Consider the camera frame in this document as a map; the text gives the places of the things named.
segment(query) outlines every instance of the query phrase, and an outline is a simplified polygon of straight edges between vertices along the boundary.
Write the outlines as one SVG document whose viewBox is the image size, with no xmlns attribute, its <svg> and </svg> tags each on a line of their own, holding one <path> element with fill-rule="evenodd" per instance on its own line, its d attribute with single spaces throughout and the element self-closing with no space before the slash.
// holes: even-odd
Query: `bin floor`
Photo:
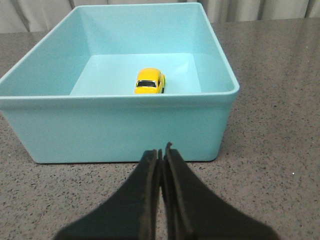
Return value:
<svg viewBox="0 0 320 240">
<path fill-rule="evenodd" d="M 143 68 L 157 68 L 163 72 L 165 94 L 201 93 L 193 55 L 164 53 L 94 55 L 70 95 L 134 95 L 137 74 Z"/>
</svg>

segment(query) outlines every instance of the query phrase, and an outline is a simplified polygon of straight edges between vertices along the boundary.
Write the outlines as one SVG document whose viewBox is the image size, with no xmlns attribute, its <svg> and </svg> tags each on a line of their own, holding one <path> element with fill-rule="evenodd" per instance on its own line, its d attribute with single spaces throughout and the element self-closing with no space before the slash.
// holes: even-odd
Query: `plastic bin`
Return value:
<svg viewBox="0 0 320 240">
<path fill-rule="evenodd" d="M 164 94 L 134 94 L 148 67 Z M 134 162 L 169 141 L 211 161 L 238 90 L 201 4 L 80 6 L 0 79 L 0 110 L 37 163 Z"/>
</svg>

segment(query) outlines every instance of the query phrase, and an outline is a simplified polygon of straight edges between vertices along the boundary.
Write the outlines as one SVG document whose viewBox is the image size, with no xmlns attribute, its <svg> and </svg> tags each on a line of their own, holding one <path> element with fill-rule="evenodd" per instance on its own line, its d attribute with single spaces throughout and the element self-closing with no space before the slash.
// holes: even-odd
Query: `countertop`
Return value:
<svg viewBox="0 0 320 240">
<path fill-rule="evenodd" d="M 320 239 L 320 18 L 214 24 L 239 81 L 215 161 L 188 163 L 282 239 Z M 46 33 L 0 34 L 0 76 Z M 37 164 L 0 114 L 0 239 L 52 239 L 136 163 Z M 157 239 L 166 239 L 163 202 Z"/>
</svg>

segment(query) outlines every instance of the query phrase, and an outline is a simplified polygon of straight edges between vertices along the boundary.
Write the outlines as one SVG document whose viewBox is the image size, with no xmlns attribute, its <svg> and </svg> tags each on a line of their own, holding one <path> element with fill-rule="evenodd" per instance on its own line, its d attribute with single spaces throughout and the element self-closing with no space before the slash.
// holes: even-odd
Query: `yellow toy car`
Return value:
<svg viewBox="0 0 320 240">
<path fill-rule="evenodd" d="M 135 94 L 159 94 L 164 93 L 166 77 L 156 68 L 144 68 L 140 70 L 136 78 Z"/>
</svg>

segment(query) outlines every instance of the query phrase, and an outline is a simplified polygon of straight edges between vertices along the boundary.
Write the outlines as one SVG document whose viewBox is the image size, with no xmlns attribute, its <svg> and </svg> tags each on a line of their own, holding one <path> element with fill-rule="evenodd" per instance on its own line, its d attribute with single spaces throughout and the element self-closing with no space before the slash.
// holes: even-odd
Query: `white curtain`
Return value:
<svg viewBox="0 0 320 240">
<path fill-rule="evenodd" d="M 320 0 L 0 0 L 0 33 L 51 30 L 79 5 L 199 2 L 211 23 L 320 17 Z"/>
</svg>

